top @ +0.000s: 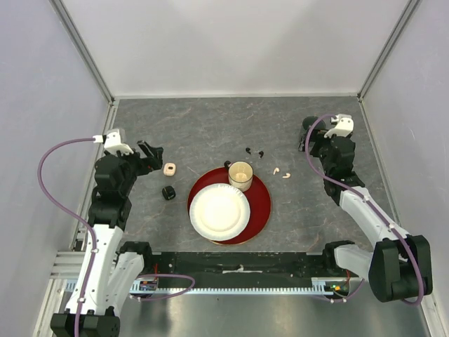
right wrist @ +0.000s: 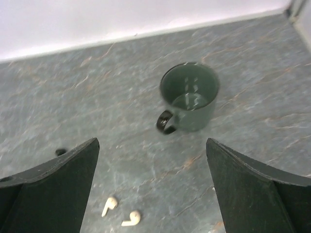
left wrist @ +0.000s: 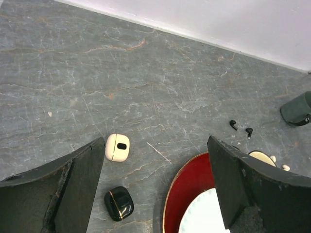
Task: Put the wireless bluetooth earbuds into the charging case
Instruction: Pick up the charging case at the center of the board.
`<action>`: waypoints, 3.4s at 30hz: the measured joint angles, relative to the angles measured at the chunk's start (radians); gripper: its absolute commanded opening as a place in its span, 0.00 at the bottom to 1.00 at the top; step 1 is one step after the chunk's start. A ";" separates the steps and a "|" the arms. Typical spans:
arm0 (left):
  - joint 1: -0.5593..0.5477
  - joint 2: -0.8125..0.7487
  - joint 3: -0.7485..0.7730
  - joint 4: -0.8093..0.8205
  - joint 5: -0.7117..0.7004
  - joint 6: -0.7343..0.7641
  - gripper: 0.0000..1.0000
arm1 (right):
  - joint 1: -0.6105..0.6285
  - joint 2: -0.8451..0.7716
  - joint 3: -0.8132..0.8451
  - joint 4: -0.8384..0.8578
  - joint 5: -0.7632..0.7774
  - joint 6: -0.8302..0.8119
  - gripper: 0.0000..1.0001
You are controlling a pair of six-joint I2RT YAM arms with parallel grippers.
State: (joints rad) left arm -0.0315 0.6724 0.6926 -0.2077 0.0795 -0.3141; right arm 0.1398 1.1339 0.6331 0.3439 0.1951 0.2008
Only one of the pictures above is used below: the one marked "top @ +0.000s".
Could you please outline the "pink earbud charging case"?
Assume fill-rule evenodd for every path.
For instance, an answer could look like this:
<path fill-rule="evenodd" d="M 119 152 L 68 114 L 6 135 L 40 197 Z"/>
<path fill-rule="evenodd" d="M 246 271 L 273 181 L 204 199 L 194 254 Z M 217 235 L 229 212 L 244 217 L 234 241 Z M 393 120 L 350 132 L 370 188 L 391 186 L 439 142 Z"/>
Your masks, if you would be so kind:
<path fill-rule="evenodd" d="M 163 174 L 167 177 L 174 176 L 176 173 L 176 165 L 174 163 L 166 163 L 163 167 Z"/>

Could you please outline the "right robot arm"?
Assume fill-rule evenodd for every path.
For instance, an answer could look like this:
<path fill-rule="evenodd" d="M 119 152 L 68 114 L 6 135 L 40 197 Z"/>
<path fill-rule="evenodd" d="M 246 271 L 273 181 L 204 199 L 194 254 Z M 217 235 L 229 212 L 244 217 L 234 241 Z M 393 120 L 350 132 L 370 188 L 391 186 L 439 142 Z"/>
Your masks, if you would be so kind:
<path fill-rule="evenodd" d="M 395 223 L 373 200 L 354 171 L 356 144 L 350 136 L 325 136 L 326 128 L 302 129 L 299 151 L 319 159 L 326 194 L 362 229 L 373 252 L 353 242 L 327 244 L 331 253 L 321 259 L 322 270 L 338 276 L 345 269 L 366 279 L 382 303 L 401 300 L 418 306 L 433 291 L 430 243 Z"/>

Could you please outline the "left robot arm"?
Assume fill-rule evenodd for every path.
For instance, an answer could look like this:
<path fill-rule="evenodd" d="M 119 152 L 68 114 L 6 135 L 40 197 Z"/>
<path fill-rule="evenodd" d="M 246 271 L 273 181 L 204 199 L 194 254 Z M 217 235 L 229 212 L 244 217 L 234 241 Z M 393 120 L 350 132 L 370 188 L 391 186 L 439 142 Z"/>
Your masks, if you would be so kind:
<path fill-rule="evenodd" d="M 56 336 L 118 336 L 121 309 L 133 282 L 154 268 L 149 243 L 120 243 L 135 181 L 163 166 L 162 147 L 145 141 L 138 147 L 107 145 L 95 162 L 86 252 L 66 308 L 51 318 Z"/>

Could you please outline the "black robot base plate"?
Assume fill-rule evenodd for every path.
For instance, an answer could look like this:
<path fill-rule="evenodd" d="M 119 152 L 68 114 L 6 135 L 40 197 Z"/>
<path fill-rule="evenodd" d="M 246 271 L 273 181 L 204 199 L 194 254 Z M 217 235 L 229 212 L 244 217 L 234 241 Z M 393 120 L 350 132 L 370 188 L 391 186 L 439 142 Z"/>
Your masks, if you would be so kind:
<path fill-rule="evenodd" d="M 161 252 L 152 254 L 152 266 L 161 274 L 193 277 L 243 272 L 301 278 L 347 276 L 322 254 L 301 252 Z"/>

